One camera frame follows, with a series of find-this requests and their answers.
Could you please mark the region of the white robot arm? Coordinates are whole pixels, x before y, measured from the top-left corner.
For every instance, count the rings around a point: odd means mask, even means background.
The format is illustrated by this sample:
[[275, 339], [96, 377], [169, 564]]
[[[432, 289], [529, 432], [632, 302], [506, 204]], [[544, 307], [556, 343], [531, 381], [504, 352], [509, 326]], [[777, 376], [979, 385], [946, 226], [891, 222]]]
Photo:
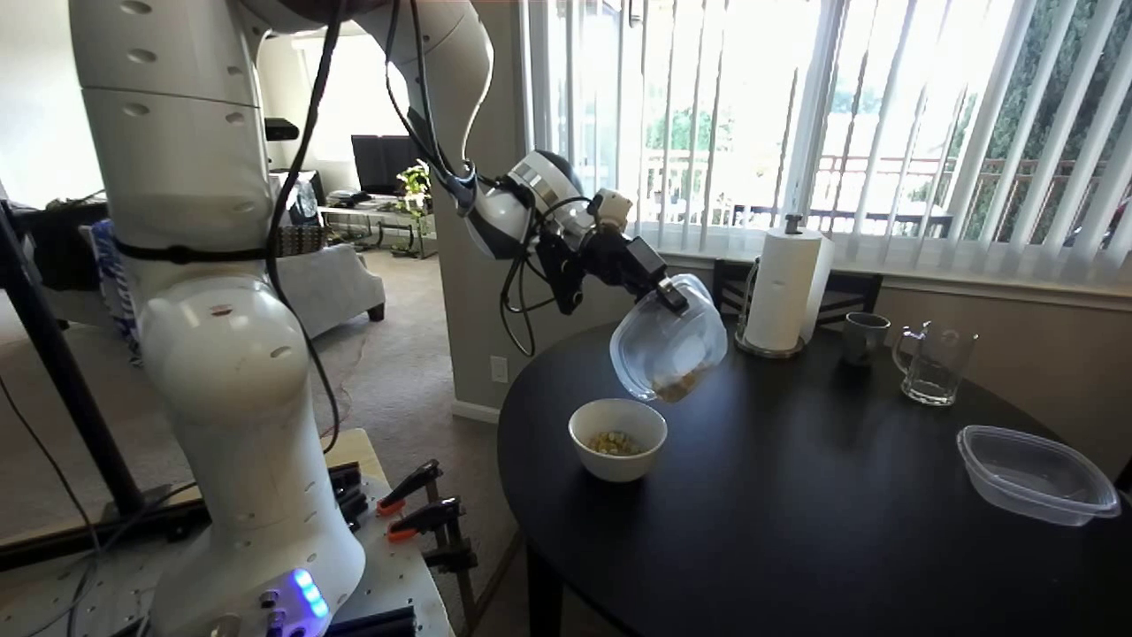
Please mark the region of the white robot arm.
[[209, 511], [164, 572], [151, 637], [322, 637], [364, 576], [333, 497], [312, 354], [274, 289], [259, 42], [362, 26], [407, 78], [407, 129], [494, 259], [543, 262], [561, 307], [586, 277], [649, 298], [662, 259], [551, 151], [467, 159], [493, 88], [470, 0], [68, 0], [82, 99], [140, 313], [142, 363]]

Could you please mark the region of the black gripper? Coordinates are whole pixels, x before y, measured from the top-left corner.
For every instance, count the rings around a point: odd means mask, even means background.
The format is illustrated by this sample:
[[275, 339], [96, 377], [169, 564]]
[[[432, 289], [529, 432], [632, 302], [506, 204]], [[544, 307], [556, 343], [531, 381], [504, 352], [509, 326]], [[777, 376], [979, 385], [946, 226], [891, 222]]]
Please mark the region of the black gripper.
[[631, 208], [632, 202], [627, 196], [597, 192], [570, 196], [543, 215], [533, 256], [563, 314], [575, 314], [584, 302], [581, 285], [586, 277], [624, 285], [632, 298], [657, 285], [657, 302], [671, 314], [691, 307], [675, 282], [662, 282], [667, 262], [651, 243], [627, 234]]

